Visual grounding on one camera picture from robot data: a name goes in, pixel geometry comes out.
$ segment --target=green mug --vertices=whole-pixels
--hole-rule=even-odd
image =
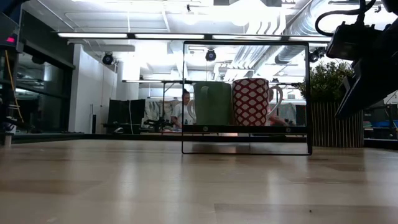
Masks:
[[[232,87],[224,82],[198,82],[193,86],[195,99],[187,105],[198,125],[230,125]]]

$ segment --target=potted plant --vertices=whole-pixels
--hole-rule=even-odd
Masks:
[[[340,85],[344,77],[352,77],[350,64],[320,63],[310,69],[313,145],[323,147],[362,147],[363,112],[348,118],[336,119],[335,114],[344,97]],[[298,86],[303,97],[306,86]]]

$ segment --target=shelf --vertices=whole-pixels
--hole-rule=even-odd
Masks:
[[[184,125],[188,133],[257,133],[257,134],[307,134],[305,126],[237,126],[237,125]]]

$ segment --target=security camera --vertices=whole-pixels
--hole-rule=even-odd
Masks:
[[[104,65],[112,65],[114,58],[112,56],[112,52],[106,52],[105,56],[102,58],[102,62]]]
[[[216,60],[216,52],[214,49],[208,49],[206,53],[206,61],[212,62],[214,60]]]

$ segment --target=red light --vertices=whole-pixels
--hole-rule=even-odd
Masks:
[[[13,38],[13,37],[8,37],[7,42],[9,42],[9,43],[14,43],[14,42],[15,42],[15,38]]]

